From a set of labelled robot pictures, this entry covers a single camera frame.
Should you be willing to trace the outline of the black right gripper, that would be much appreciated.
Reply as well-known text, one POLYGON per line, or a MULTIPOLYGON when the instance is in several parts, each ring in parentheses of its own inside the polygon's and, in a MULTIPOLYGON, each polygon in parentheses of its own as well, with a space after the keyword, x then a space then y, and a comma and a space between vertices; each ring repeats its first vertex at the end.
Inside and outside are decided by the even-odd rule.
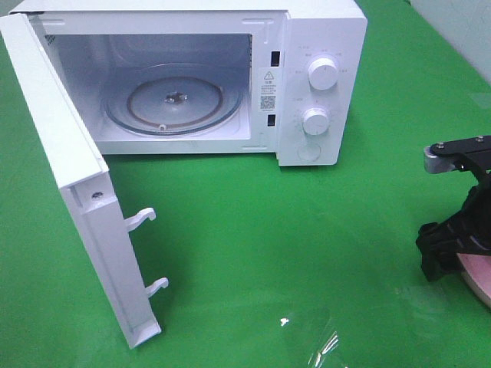
POLYGON ((464 271, 457 253, 490 255, 490 173, 469 191, 458 213, 421 225, 416 246, 429 282, 464 271))

